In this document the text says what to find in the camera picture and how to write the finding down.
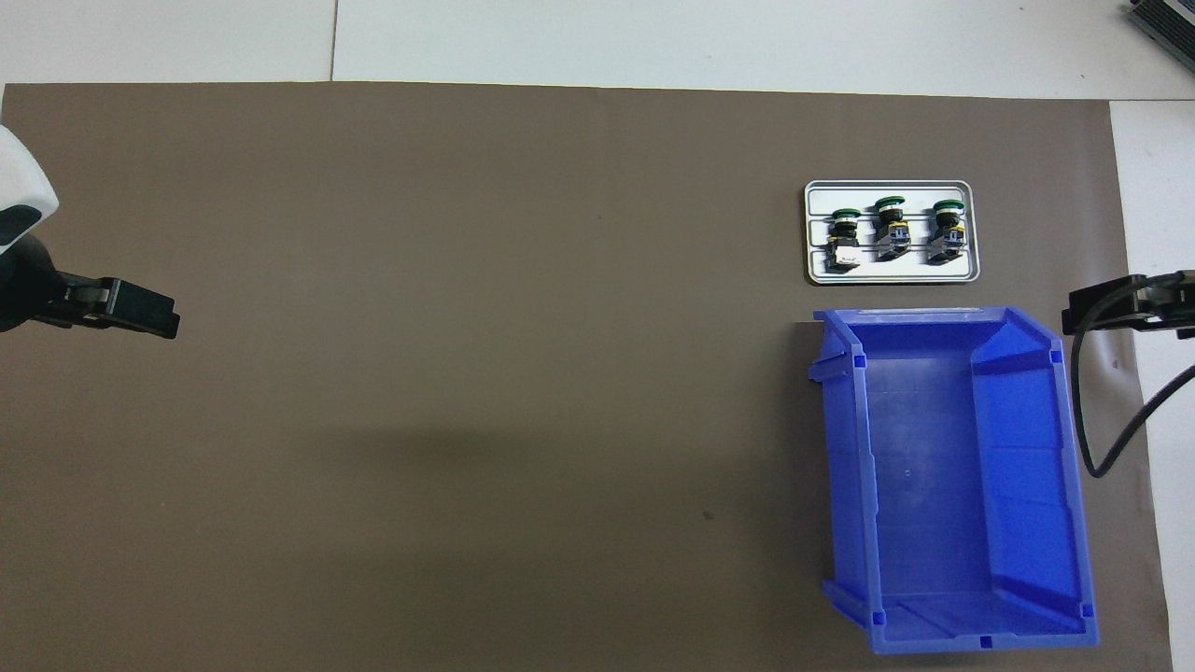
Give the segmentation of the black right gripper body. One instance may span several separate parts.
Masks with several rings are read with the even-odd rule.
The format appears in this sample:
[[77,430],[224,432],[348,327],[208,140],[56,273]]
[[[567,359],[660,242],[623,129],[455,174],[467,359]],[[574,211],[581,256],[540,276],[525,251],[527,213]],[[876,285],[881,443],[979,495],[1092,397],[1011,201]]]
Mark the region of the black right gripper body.
[[1151,314],[1145,331],[1173,331],[1177,340],[1194,340],[1194,280],[1178,279],[1146,291]]

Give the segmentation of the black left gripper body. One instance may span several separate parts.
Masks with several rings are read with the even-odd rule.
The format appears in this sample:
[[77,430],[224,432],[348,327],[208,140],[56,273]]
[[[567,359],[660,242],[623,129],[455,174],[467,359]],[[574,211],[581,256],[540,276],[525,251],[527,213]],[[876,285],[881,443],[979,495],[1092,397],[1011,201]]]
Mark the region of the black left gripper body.
[[35,236],[22,237],[1,257],[1,331],[22,326],[63,295],[65,280]]

